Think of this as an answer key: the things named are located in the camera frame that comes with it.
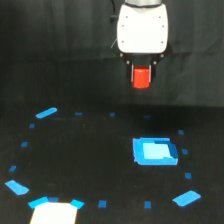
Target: black table surface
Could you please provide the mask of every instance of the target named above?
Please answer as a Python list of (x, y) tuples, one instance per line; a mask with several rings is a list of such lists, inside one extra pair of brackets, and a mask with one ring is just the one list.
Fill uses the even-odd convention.
[[(35, 117), (50, 107), (57, 113)], [(178, 165), (134, 162), (132, 139), (140, 137), (170, 138)], [(28, 146), (22, 148), (22, 142)], [(77, 224), (223, 223), (223, 160), (221, 108), (14, 105), (0, 123), (0, 223), (28, 224), (33, 213), (28, 203), (44, 196), (83, 201)], [(11, 173), (12, 165), (17, 169)], [(30, 191), (17, 196), (5, 185), (10, 180)], [(185, 207), (172, 201), (189, 190), (201, 199)], [(99, 200), (107, 201), (105, 209), (98, 208)], [(151, 201), (151, 209), (144, 208), (145, 201)]]

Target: blue tape piece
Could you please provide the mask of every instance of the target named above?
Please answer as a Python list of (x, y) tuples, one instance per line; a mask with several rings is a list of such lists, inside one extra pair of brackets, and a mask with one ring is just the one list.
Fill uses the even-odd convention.
[(16, 166), (11, 166), (11, 168), (9, 169), (9, 172), (14, 172), (16, 170)]
[(43, 198), (39, 198), (39, 199), (37, 199), (35, 201), (31, 201), (28, 204), (29, 204), (30, 208), (34, 209), (38, 205), (42, 205), (42, 204), (44, 204), (46, 202), (49, 202), (48, 198), (47, 197), (43, 197)]
[(145, 119), (149, 119), (151, 116), (150, 115), (144, 115), (143, 116)]
[(76, 112), (75, 115), (82, 116), (82, 112)]
[(106, 208), (107, 207), (107, 201), (100, 200), (99, 204), (98, 204), (98, 207), (99, 208)]
[(30, 124), (30, 128), (34, 128), (35, 127), (35, 124)]
[(45, 111), (37, 114), (36, 117), (39, 119), (42, 119), (42, 118), (47, 117), (55, 112), (57, 112), (57, 108), (50, 108), (48, 110), (45, 110)]
[(49, 202), (58, 202), (58, 198), (56, 198), (56, 197), (51, 197), (51, 198), (48, 198), (48, 201)]
[(151, 202), (150, 201), (145, 202), (145, 208), (146, 209), (151, 209)]
[(184, 131), (183, 130), (179, 130), (179, 134), (180, 135), (184, 135)]
[(23, 142), (21, 147), (27, 147), (27, 145), (28, 145), (28, 142)]
[(133, 139), (133, 151), (134, 161), (139, 165), (177, 165), (177, 158), (163, 158), (163, 159), (145, 159), (143, 144), (155, 143), (156, 141), (162, 141), (163, 144), (166, 141), (170, 141), (169, 138), (140, 138)]
[(186, 177), (186, 179), (192, 179), (191, 173), (185, 173), (185, 177)]
[(183, 152), (184, 155), (188, 155), (187, 149), (182, 149), (182, 152)]
[(73, 201), (71, 202), (71, 205), (77, 207), (78, 209), (82, 208), (82, 206), (83, 206), (84, 204), (85, 204), (84, 202), (77, 201), (77, 200), (73, 200)]
[(201, 198), (201, 195), (199, 195), (198, 193), (194, 191), (188, 191), (187, 193), (174, 198), (173, 201), (176, 202), (179, 206), (183, 207), (192, 203), (193, 201), (196, 201), (199, 198)]
[(6, 182), (5, 185), (7, 187), (9, 187), (17, 195), (23, 195), (23, 194), (26, 194), (29, 191), (28, 188), (23, 187), (22, 185), (18, 184), (14, 180)]
[(170, 155), (173, 158), (178, 158), (178, 152), (177, 152), (177, 148), (174, 144), (171, 144), (170, 141), (155, 141), (155, 144), (167, 144), (170, 150)]

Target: light blue square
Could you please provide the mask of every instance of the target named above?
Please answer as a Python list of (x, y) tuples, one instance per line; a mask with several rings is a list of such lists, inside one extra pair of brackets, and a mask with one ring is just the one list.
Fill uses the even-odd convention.
[(35, 124), (30, 124), (30, 128), (34, 128), (35, 127)]
[(28, 142), (23, 142), (21, 147), (27, 147), (27, 145), (28, 145)]
[(151, 202), (150, 201), (145, 202), (145, 208), (146, 209), (151, 209)]
[(11, 168), (9, 169), (10, 172), (14, 172), (16, 170), (16, 166), (11, 166)]
[(99, 208), (106, 208), (107, 207), (107, 202), (100, 200), (99, 204), (98, 204), (98, 207)]
[(186, 179), (191, 179), (191, 173), (185, 173)]
[(143, 151), (145, 159), (172, 158), (166, 144), (144, 143)]
[(84, 202), (77, 201), (77, 200), (73, 200), (73, 201), (71, 202), (71, 205), (77, 207), (78, 209), (82, 208), (82, 206), (83, 206), (84, 204), (85, 204)]
[(187, 149), (182, 149), (182, 152), (183, 152), (184, 155), (188, 155)]
[(183, 130), (179, 130), (179, 134), (180, 135), (184, 135), (184, 131)]
[(176, 166), (178, 163), (178, 158), (172, 157), (163, 157), (162, 159), (147, 159), (144, 156), (144, 149), (143, 145), (145, 143), (154, 143), (156, 145), (167, 145), (169, 148), (169, 144), (166, 142), (170, 142), (169, 138), (140, 138), (140, 139), (133, 139), (133, 153), (134, 153), (134, 161), (137, 162), (139, 165), (150, 165), (150, 166)]

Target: white robot body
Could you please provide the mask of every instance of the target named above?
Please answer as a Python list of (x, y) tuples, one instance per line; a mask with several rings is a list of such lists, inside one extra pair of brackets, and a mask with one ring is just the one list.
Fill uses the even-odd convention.
[(125, 0), (125, 2), (137, 7), (155, 6), (162, 4), (162, 0)]
[[(161, 0), (126, 0), (138, 6)], [(117, 24), (118, 48), (124, 53), (159, 54), (166, 50), (168, 42), (168, 16), (166, 6), (132, 7), (123, 4)]]

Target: glowing blue marker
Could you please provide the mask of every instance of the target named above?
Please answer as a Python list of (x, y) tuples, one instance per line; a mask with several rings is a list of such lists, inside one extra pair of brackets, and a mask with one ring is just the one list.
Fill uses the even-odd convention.
[(41, 119), (57, 112), (57, 108), (50, 108), (36, 115), (37, 118)]

